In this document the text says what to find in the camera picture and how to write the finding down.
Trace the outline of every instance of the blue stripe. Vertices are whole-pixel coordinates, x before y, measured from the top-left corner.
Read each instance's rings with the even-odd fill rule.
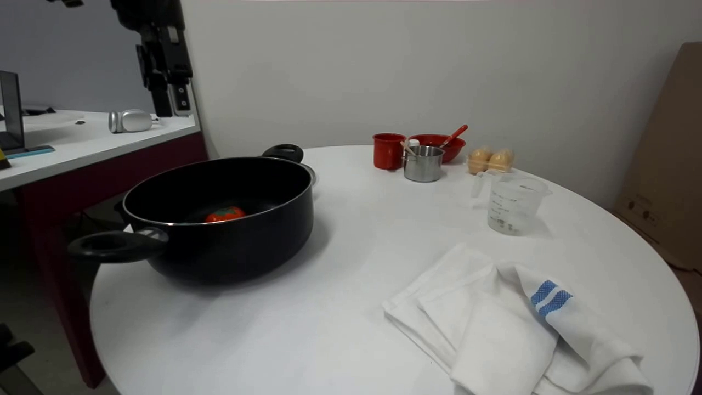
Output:
[[[540,289],[533,292],[530,306],[535,307],[537,302],[543,302],[554,289],[556,289],[556,284],[554,280],[544,280],[540,285]]]
[[[540,307],[537,313],[543,315],[543,320],[547,320],[547,315],[549,315],[551,311],[558,311],[560,307],[564,307],[564,306],[568,302],[568,298],[571,298],[571,295],[564,292],[564,289],[560,289],[560,292],[551,298],[549,306]]]

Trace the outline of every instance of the spoon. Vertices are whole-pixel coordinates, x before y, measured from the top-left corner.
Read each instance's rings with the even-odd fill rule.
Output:
[[[438,145],[441,150],[446,150],[453,141],[456,141],[460,133],[468,131],[468,126],[460,126],[449,139],[443,141],[443,145]]]

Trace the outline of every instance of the small metal cup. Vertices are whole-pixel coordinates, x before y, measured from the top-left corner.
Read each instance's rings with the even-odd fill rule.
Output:
[[[413,182],[434,182],[441,177],[443,150],[433,145],[408,148],[404,152],[404,177]]]

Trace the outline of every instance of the cardboard box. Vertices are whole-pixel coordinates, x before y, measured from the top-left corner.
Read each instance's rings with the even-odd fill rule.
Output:
[[[614,216],[664,262],[702,274],[702,42],[680,49]]]

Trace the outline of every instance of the red cup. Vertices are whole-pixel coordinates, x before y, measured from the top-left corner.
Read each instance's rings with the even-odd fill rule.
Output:
[[[401,133],[376,133],[374,137],[374,164],[377,168],[396,171],[401,166]]]

